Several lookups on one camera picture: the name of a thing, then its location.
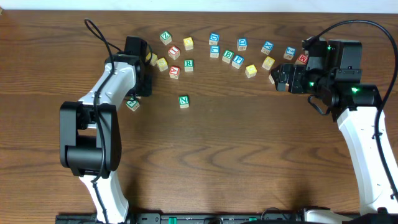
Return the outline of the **green N block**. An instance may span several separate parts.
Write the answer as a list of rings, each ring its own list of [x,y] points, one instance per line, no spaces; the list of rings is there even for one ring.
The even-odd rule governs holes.
[[[190,106],[189,97],[187,95],[179,96],[178,102],[180,108],[188,108]]]

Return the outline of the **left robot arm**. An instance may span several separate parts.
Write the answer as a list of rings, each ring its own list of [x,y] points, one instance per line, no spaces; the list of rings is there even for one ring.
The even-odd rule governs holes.
[[[117,169],[122,143],[118,110],[136,110],[138,99],[152,93],[146,66],[154,58],[150,45],[128,36],[124,50],[109,56],[95,86],[78,101],[60,107],[60,163],[88,189],[96,207],[96,223],[124,223],[129,202]]]

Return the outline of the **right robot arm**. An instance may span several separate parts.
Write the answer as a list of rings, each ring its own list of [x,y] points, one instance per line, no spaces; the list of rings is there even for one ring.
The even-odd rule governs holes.
[[[315,223],[397,223],[397,198],[390,185],[397,180],[397,162],[389,143],[382,99],[376,85],[362,84],[362,44],[357,40],[304,40],[306,60],[283,63],[269,78],[278,91],[307,94],[322,100],[338,124],[358,183],[360,216],[338,215],[322,208],[303,211]]]

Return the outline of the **green R block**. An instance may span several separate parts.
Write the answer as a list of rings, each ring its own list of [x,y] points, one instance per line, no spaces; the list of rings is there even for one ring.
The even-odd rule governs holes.
[[[192,59],[184,60],[184,70],[185,72],[194,71],[194,61]]]

